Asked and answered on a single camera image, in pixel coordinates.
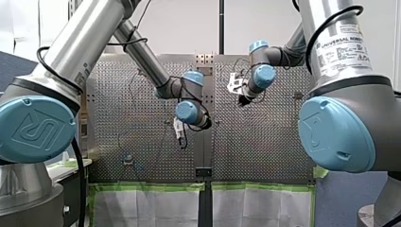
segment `black cable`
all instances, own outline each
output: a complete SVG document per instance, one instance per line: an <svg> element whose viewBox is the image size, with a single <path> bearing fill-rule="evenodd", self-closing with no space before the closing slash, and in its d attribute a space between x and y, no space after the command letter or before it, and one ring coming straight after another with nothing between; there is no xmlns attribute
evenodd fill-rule
<svg viewBox="0 0 401 227"><path fill-rule="evenodd" d="M398 224L401 221L401 215L395 217L391 221L387 222L383 227L393 227L394 225Z"/></svg>
<svg viewBox="0 0 401 227"><path fill-rule="evenodd" d="M149 5L150 5L150 2L151 2L151 0L149 0L148 3L147 3L147 5L145 6L144 12L142 13L141 18L139 18L138 24L136 25L136 29L138 29L139 26L141 25L142 19L144 19L144 16L145 16L145 14L146 14L147 11L148 11L148 7L149 7Z"/></svg>
<svg viewBox="0 0 401 227"><path fill-rule="evenodd" d="M82 94L83 91L82 89L77 86L75 83L71 82L68 79L65 79L64 77L62 77L60 74L58 74L52 67L50 67L45 61L44 58L42 57L42 52L44 50L48 50L50 48L50 46L42 46L40 47L37 51L36 51L36 57L38 58L39 63L47 70L49 71L49 73L53 74L53 76L57 77L58 79L60 79L61 81L65 82L66 84L70 85L71 87L77 89L79 94Z"/></svg>
<svg viewBox="0 0 401 227"><path fill-rule="evenodd" d="M131 41L131 39L132 39L133 33L135 33L135 31L136 31L136 30L139 28L139 26L141 25L142 19L144 19L144 16L145 16L146 12L148 11L148 7L149 7L149 5L150 5L150 2L151 2L151 0L149 0L148 3L147 3L147 5L145 6L144 12L142 12L141 18L139 19L139 21L138 21L136 27L131 31L131 33L130 33L128 39L127 39L127 42L126 42L126 43L108 43L108 45L124 45L124 52L126 52L125 50L126 50L126 48L127 48L127 45L139 43L139 42L142 42L142 41L143 41L144 43L146 43L146 42L148 41L147 38L141 38L141 39L135 40L135 41Z"/></svg>
<svg viewBox="0 0 401 227"><path fill-rule="evenodd" d="M199 132L199 131L203 131L202 129L200 130L195 130L194 128L192 128L189 124L186 124L188 126L188 129L190 129L191 131L195 131L195 132Z"/></svg>
<svg viewBox="0 0 401 227"><path fill-rule="evenodd" d="M77 139L74 137L72 141L74 153L76 155L78 163L78 174L79 174L79 219L78 227L84 227L85 224L85 209L86 209L86 179L85 179L85 168L83 166L82 154L78 146Z"/></svg>
<svg viewBox="0 0 401 227"><path fill-rule="evenodd" d="M236 72L236 70L235 70L236 65L237 65L240 61L244 61L244 62L250 63L250 61L247 60L247 59L244 59L244 58L237 58L237 59L235 60L235 62L234 62L234 65L233 65L233 72Z"/></svg>
<svg viewBox="0 0 401 227"><path fill-rule="evenodd" d="M266 90L263 92L263 96L260 100L252 101L252 103L261 103L265 100L265 98L266 98Z"/></svg>
<svg viewBox="0 0 401 227"><path fill-rule="evenodd" d="M295 9L297 9L297 11L300 11L300 7L298 5L297 0L292 0L292 5L294 5Z"/></svg>
<svg viewBox="0 0 401 227"><path fill-rule="evenodd" d="M134 40L134 41L129 41L129 42L126 42L126 43L108 43L107 45L129 45L129 44L136 44L136 43L139 43L139 42L146 43L147 41L148 41L148 38L141 38L141 39Z"/></svg>
<svg viewBox="0 0 401 227"><path fill-rule="evenodd" d="M185 141L184 146L183 146L181 140L179 140L179 143L180 143L181 149L186 149L186 148L188 148L188 137L186 136L186 130L185 130L185 124L184 123L183 123L183 139Z"/></svg>
<svg viewBox="0 0 401 227"><path fill-rule="evenodd" d="M316 29L315 33L313 33L312 37L309 40L309 43L307 44L306 48L306 53L305 53L305 62L306 62L306 67L307 70L309 71L310 74L312 74L312 68L310 66L310 54L312 52L313 46L315 45L315 42L318 40L319 36L321 35L322 32L328 27L330 23L333 22L336 18L341 16L342 14L349 12L349 11L354 11L357 10L356 15L359 16L363 12L363 6L351 6L346 9L342 9L330 17L328 17L319 27Z"/></svg>

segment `blue joint cap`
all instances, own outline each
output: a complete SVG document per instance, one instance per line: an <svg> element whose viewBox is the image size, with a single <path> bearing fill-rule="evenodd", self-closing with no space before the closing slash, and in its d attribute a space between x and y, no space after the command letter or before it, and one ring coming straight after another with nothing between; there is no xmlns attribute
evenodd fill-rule
<svg viewBox="0 0 401 227"><path fill-rule="evenodd" d="M0 159L33 164L71 144L77 126L71 110L47 96L21 96L0 105Z"/></svg>
<svg viewBox="0 0 401 227"><path fill-rule="evenodd" d="M268 64L262 64L253 73L254 84L261 88L268 88L274 81L276 72L274 68Z"/></svg>
<svg viewBox="0 0 401 227"><path fill-rule="evenodd" d="M300 111L298 132L307 154L334 171L365 172L375 163L375 144L359 117L334 98L309 99Z"/></svg>
<svg viewBox="0 0 401 227"><path fill-rule="evenodd" d="M188 79L199 86L203 86L203 74L196 71L189 71L183 75L184 79Z"/></svg>
<svg viewBox="0 0 401 227"><path fill-rule="evenodd" d="M198 109L190 101L182 101L176 107L176 116L183 123L194 124L198 119Z"/></svg>
<svg viewBox="0 0 401 227"><path fill-rule="evenodd" d="M257 50L260 47L268 47L268 46L269 45L267 41L256 41L250 45L250 54L252 54L255 50Z"/></svg>

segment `silver robot arm segment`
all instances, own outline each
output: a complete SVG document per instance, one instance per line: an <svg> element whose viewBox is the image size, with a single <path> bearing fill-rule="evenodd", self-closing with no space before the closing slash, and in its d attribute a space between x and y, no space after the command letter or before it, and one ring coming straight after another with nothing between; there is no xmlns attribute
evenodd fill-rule
<svg viewBox="0 0 401 227"><path fill-rule="evenodd" d="M266 41L257 41L250 46L251 76L239 79L233 72L227 86L231 93L239 94L238 104L250 104L274 82L273 66L294 67L304 63L306 50L302 24L283 47L270 47Z"/></svg>
<svg viewBox="0 0 401 227"><path fill-rule="evenodd" d="M129 20L120 24L114 37L122 44L142 39L139 31ZM171 77L145 42L126 45L124 50L138 63L153 83L157 97L178 98L182 101L176 108L178 119L201 130L211 127L210 115L201 105L203 74L188 71L182 78Z"/></svg>
<svg viewBox="0 0 401 227"><path fill-rule="evenodd" d="M43 57L44 64L15 78L0 97L0 127L9 129L0 133L1 160L40 163L71 144L79 94L116 28L131 17L136 4L83 1Z"/></svg>

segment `gray robot arm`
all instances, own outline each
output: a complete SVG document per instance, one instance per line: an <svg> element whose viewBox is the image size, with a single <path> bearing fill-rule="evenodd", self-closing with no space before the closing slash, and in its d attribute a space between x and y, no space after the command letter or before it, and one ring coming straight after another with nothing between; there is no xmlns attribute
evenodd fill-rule
<svg viewBox="0 0 401 227"><path fill-rule="evenodd" d="M307 154L330 170L399 171L400 102L372 68L352 0L299 1L315 81L299 115Z"/></svg>
<svg viewBox="0 0 401 227"><path fill-rule="evenodd" d="M138 3L139 0L82 2L48 48L42 63L30 75L17 77L0 97L0 127L7 129L0 132L0 160L40 163L70 145L76 133L79 95L108 41L113 35L121 43L140 39L128 21ZM201 73L187 72L182 78L173 78L147 44L129 44L126 50L160 97L182 100L176 109L182 122L201 129L211 126L208 112L201 106Z"/></svg>
<svg viewBox="0 0 401 227"><path fill-rule="evenodd" d="M306 44L302 24L300 24L291 39L283 47L270 47L266 41L251 44L249 79L240 79L236 72L230 77L228 90L239 95L238 104L250 104L259 94L263 93L276 76L273 66L294 67L304 63Z"/></svg>
<svg viewBox="0 0 401 227"><path fill-rule="evenodd" d="M121 23L114 33L120 42L140 41L142 36L131 21ZM179 98L182 102L177 105L176 116L183 123L197 126L203 130L212 125L209 113L201 105L203 74L186 72L182 78L171 77L157 60L148 45L143 42L124 47L126 51L146 73L148 79L156 88L155 95L159 98Z"/></svg>

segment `pegboard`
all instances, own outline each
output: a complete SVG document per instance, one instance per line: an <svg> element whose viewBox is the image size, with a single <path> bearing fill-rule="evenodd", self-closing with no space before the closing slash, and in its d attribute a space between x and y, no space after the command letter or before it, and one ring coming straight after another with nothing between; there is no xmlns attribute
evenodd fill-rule
<svg viewBox="0 0 401 227"><path fill-rule="evenodd" d="M311 183L314 163L297 130L311 76L303 67L276 67L264 101L241 108L237 96L227 92L231 72L250 76L246 61L237 61L234 69L240 57L215 56L214 181Z"/></svg>
<svg viewBox="0 0 401 227"><path fill-rule="evenodd" d="M88 150L95 160L90 180L194 182L195 168L200 166L213 168L213 181L312 180L314 164L297 132L310 75L302 67L276 68L277 80L265 100L239 108L237 96L226 89L239 57L244 56L208 56L204 68L213 75L205 77L203 101L214 124L201 134L187 131L188 148L181 150L172 126L177 100L155 98L151 84L128 56L103 56L87 83ZM172 76L206 64L197 56L159 59ZM235 70L248 68L241 61ZM122 160L129 154L135 164L124 166Z"/></svg>
<svg viewBox="0 0 401 227"><path fill-rule="evenodd" d="M194 56L161 58L170 75L195 67ZM104 55L88 80L88 150L92 182L193 182L194 133L181 150L173 118L177 100L157 99L126 55ZM131 155L132 165L123 165Z"/></svg>

